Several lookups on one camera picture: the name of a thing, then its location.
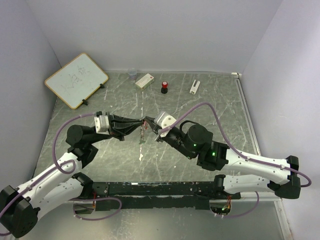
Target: scratched metal floor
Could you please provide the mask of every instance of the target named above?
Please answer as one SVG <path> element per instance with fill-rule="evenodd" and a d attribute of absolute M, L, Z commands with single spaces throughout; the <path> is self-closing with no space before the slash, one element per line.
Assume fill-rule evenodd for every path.
<path fill-rule="evenodd" d="M 109 73 L 106 88 L 99 89 L 88 100 L 89 106 L 77 110 L 68 108 L 58 99 L 47 136 L 37 163 L 35 174 L 52 164 L 51 147 L 54 134 L 71 117 L 99 110 L 110 111 L 131 118 L 155 116 L 161 110 L 181 116 L 193 105 L 208 101 L 213 104 L 222 126 L 236 148 L 254 153 L 253 143 L 245 120 L 236 82 L 230 74 L 154 73 L 154 83 L 143 93 L 125 73 Z M 200 80 L 196 95 L 189 93 L 194 79 Z M 168 81 L 168 93 L 160 92 L 161 82 Z M 188 119 L 197 121 L 214 133 L 216 141 L 223 138 L 209 107 L 195 110 Z M 76 124 L 93 126 L 92 118 L 80 119 Z M 57 142 L 57 156 L 68 148 L 66 130 Z M 94 181 L 209 181 L 219 172 L 209 172 L 196 165 L 165 143 L 154 142 L 155 134 L 145 133 L 141 161 L 139 131 L 126 141 L 112 139 L 96 144 L 100 149 L 95 160 L 82 171 Z M 252 208 L 253 202 L 232 204 L 232 214 Z M 110 212 L 95 212 L 89 218 L 103 217 Z M 93 238 L 97 240 L 207 240 L 207 239 L 284 239 L 273 202 L 262 202 L 251 214 L 229 221 L 213 217 L 208 210 L 193 208 L 123 209 L 103 221 L 80 221 L 73 217 L 71 204 L 63 204 L 46 215 L 24 240 Z"/>
<path fill-rule="evenodd" d="M 254 153 L 241 98 L 236 81 L 231 74 L 218 73 L 151 73 L 154 83 L 143 92 L 136 89 L 126 73 L 108 73 L 106 88 L 99 89 L 89 99 L 89 105 L 76 110 L 57 100 L 35 175 L 52 164 L 51 147 L 57 129 L 73 116 L 88 112 L 111 112 L 129 118 L 155 117 L 164 110 L 178 118 L 195 104 L 208 101 L 213 104 L 227 136 L 236 148 Z M 201 84 L 196 95 L 189 93 L 194 79 Z M 161 93 L 161 82 L 168 82 L 168 93 Z M 187 119 L 204 125 L 214 134 L 215 141 L 223 138 L 207 106 L 191 113 Z M 93 126 L 92 117 L 80 119 L 75 124 Z M 69 147 L 65 143 L 66 131 L 62 131 L 56 147 L 57 157 Z M 146 143 L 139 145 L 137 129 L 124 142 L 116 139 L 96 143 L 99 149 L 94 161 L 82 171 L 94 181 L 157 182 L 157 181 L 210 181 L 219 172 L 210 172 L 196 165 L 196 159 L 187 159 L 166 143 L 154 142 L 155 134 L 145 132 Z"/>

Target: small white box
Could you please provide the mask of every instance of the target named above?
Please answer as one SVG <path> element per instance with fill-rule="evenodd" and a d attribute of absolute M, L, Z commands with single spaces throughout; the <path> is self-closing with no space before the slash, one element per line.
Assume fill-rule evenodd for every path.
<path fill-rule="evenodd" d="M 144 75 L 139 81 L 135 83 L 136 87 L 143 91 L 146 87 L 154 82 L 155 78 L 149 73 Z"/>
<path fill-rule="evenodd" d="M 198 88 L 199 88 L 199 85 L 200 85 L 200 81 L 194 80 L 194 81 L 193 81 L 193 84 L 192 84 L 192 87 L 191 87 L 191 89 L 190 89 L 190 93 L 193 94 L 193 95 L 195 95 L 196 92 L 197 92 L 197 90 L 198 90 Z"/>

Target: whiteboard wooden frame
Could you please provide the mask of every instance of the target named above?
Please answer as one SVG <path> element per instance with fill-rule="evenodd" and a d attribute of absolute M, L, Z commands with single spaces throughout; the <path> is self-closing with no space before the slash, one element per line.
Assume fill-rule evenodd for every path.
<path fill-rule="evenodd" d="M 95 61 L 92 60 L 92 58 L 86 54 L 85 52 L 82 52 L 80 53 L 76 58 L 74 58 L 73 60 L 71 60 L 70 62 L 68 62 L 65 66 L 63 66 L 61 69 L 59 69 L 57 72 L 55 72 L 53 75 L 51 75 L 50 77 L 48 77 L 45 81 L 44 81 L 44 84 L 52 91 L 54 92 L 55 95 L 57 95 L 65 104 L 68 105 L 69 108 L 71 109 L 77 109 L 83 102 L 80 102 L 79 105 L 77 105 L 76 107 L 72 107 L 70 106 L 57 92 L 55 92 L 48 84 L 47 84 L 47 81 L 49 79 L 51 79 L 53 76 L 55 76 L 56 74 L 58 74 L 62 69 L 64 69 L 65 67 L 67 67 L 70 63 L 72 63 L 73 61 L 75 61 L 77 58 L 79 58 L 80 56 L 82 55 L 86 55 L 106 76 L 106 79 L 105 81 L 103 81 L 101 84 L 105 84 L 108 79 L 109 79 L 109 76 L 95 63 Z M 93 90 L 93 92 L 91 94 L 89 94 L 86 98 L 84 98 L 84 100 L 87 100 L 92 94 L 94 94 L 98 89 L 100 88 L 100 86 L 98 86 L 95 90 Z"/>

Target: red cylinder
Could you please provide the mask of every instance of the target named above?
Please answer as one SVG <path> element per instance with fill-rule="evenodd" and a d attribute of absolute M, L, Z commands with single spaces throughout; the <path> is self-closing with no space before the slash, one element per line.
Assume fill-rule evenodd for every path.
<path fill-rule="evenodd" d="M 163 87 L 164 89 L 166 89 L 166 88 L 168 87 L 168 82 L 163 81 L 163 82 L 162 82 L 162 87 Z"/>

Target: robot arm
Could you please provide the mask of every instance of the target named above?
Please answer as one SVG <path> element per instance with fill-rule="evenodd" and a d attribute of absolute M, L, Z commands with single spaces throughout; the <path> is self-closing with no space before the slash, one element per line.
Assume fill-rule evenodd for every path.
<path fill-rule="evenodd" d="M 98 149 L 92 144 L 110 138 L 124 141 L 124 136 L 147 122 L 153 132 L 170 126 L 176 119 L 162 112 L 156 118 L 130 119 L 108 112 L 97 112 L 94 127 L 73 125 L 68 129 L 66 142 L 71 146 L 58 160 L 62 173 L 53 164 L 44 172 L 18 188 L 7 186 L 0 192 L 0 223 L 16 238 L 27 234 L 46 213 L 70 199 L 88 199 L 92 193 L 93 181 L 81 169 L 87 166 L 96 156 Z M 183 125 L 193 123 L 187 133 Z M 189 159 L 197 158 L 197 165 L 209 171 L 237 170 L 248 175 L 217 175 L 214 179 L 214 192 L 224 196 L 240 192 L 273 192 L 276 196 L 297 199 L 300 195 L 300 179 L 297 174 L 284 167 L 298 170 L 297 157 L 272 159 L 253 154 L 265 163 L 277 163 L 283 168 L 263 165 L 248 161 L 237 155 L 228 145 L 213 141 L 213 134 L 202 125 L 185 121 L 180 128 L 162 132 L 157 135 L 157 142 L 166 142 Z"/>
<path fill-rule="evenodd" d="M 144 120 L 156 134 L 159 129 L 164 129 L 176 121 L 166 112 L 161 112 L 156 118 L 147 116 Z M 188 122 L 193 125 L 184 133 L 183 125 Z M 258 159 L 263 163 L 282 166 L 277 168 L 244 159 L 230 149 L 227 144 L 212 139 L 212 132 L 196 122 L 187 120 L 180 124 L 179 129 L 173 127 L 167 132 L 158 134 L 155 140 L 166 142 L 188 159 L 197 158 L 197 165 L 203 169 L 209 171 L 233 170 L 248 174 L 241 176 L 218 175 L 218 178 L 223 181 L 224 192 L 227 194 L 263 191 L 273 192 L 281 198 L 299 198 L 300 179 L 296 173 L 285 169 L 287 167 L 298 170 L 299 160 L 297 157 L 289 156 L 286 159 L 275 159 L 239 151 L 243 155 Z"/>
<path fill-rule="evenodd" d="M 81 173 L 81 169 L 91 163 L 98 152 L 92 144 L 110 138 L 124 141 L 124 136 L 143 124 L 142 119 L 102 112 L 96 113 L 94 121 L 93 127 L 69 127 L 66 142 L 71 147 L 57 161 L 65 173 L 53 164 L 17 188 L 9 185 L 0 192 L 0 223 L 16 238 L 26 235 L 40 218 L 64 202 L 90 197 L 93 181 Z"/>

